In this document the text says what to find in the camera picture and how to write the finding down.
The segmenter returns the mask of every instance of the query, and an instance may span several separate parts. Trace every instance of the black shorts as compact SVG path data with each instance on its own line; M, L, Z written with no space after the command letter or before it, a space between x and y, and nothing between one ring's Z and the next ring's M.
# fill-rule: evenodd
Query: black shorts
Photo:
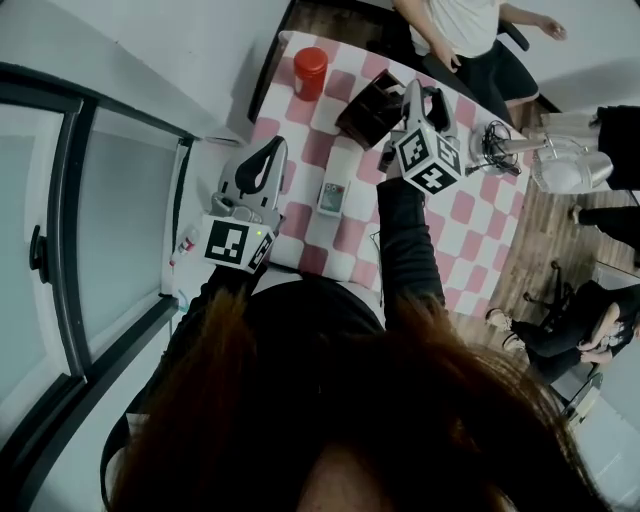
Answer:
M479 57L458 57L456 77L473 93L480 105L508 123L505 102L538 94L538 84L511 51L496 39L493 48Z

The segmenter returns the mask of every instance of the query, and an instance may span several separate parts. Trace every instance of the black jacket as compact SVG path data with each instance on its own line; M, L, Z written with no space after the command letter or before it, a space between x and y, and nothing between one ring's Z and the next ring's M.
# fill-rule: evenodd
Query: black jacket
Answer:
M424 196L401 178L378 185L380 213L380 258L382 288L385 297L386 328L397 322L397 296L424 297L434 295L444 305L440 275L428 227L424 220ZM296 281L268 288L254 296L265 268L249 275L227 267L217 267L204 284L200 296L191 301L189 311L173 334L160 365L147 386L127 408L127 413L143 412L144 398L162 382L172 366L188 351L201 326L208 302L221 288L247 296L245 320L257 340L258 360L277 365L278 381L303 394L313 387L313 379L304 364L286 364L312 358L301 339L318 334L373 334L382 331L374 313L358 297L329 279L303 275ZM101 463L103 499L106 497L104 475L111 457L129 437L123 415L105 444Z

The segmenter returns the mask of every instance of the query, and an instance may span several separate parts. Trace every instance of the wooden floor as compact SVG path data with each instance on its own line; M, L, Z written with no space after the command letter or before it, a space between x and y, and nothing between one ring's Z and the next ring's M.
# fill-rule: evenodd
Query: wooden floor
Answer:
M365 48L367 41L379 38L381 26L381 20L349 9L299 1L286 29L309 32ZM534 125L540 110L541 107L533 104L513 111L516 125ZM542 193L530 181L515 239L490 307L506 309L518 320L541 320L541 308L525 302L522 295L525 291L540 297L551 295L550 265L554 260L565 271L565 280L575 287L589 279L596 261L640 275L633 267L631 248L595 228L577 227L568 220L567 212L576 202L584 207L635 204L626 192L550 195ZM451 319L462 339L468 343L497 348L504 340L504 334L485 325L481 319L458 313L452 313Z

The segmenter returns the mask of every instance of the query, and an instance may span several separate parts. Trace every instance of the white shirt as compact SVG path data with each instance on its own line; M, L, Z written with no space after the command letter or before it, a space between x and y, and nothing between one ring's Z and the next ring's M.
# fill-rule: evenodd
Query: white shirt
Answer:
M507 0L423 0L424 10L451 49L463 57L477 57L493 46L498 32L500 5ZM418 55L429 52L429 43L411 27Z

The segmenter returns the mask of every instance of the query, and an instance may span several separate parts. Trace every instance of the black pants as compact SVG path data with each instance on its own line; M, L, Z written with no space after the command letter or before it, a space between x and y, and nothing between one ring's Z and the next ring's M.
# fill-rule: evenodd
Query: black pants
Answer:
M598 226L600 231L611 238L640 251L640 208L595 208L582 210L578 217L580 224Z
M496 39L487 53L468 59L456 77L474 94L478 103L509 124L513 124L505 102L538 94L538 84L511 51Z
M588 312L601 291L593 281L581 286L551 333L535 324L513 322L511 330L524 341L531 366L543 382L551 384L580 362L577 346L591 336L600 319Z

